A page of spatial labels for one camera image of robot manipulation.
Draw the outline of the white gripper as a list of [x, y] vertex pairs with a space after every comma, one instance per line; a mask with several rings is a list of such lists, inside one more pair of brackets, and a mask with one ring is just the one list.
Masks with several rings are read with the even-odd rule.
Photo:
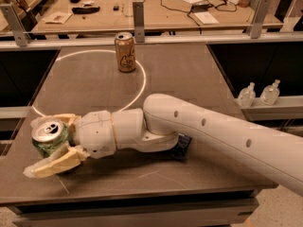
[[74, 113], [59, 113], [37, 117], [30, 122], [34, 128], [42, 119], [59, 119], [75, 133], [78, 146], [63, 144], [49, 157], [25, 168], [29, 178], [45, 178], [79, 166], [89, 156], [99, 159], [116, 152], [112, 115], [108, 111], [91, 112], [81, 117]]

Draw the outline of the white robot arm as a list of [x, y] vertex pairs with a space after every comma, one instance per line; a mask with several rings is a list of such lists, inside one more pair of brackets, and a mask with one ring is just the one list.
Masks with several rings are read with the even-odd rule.
[[303, 139], [179, 98], [153, 94], [142, 108], [44, 115], [31, 122], [32, 144], [45, 158], [24, 170], [29, 178], [45, 178], [124, 148], [140, 152], [172, 149], [186, 135], [303, 195]]

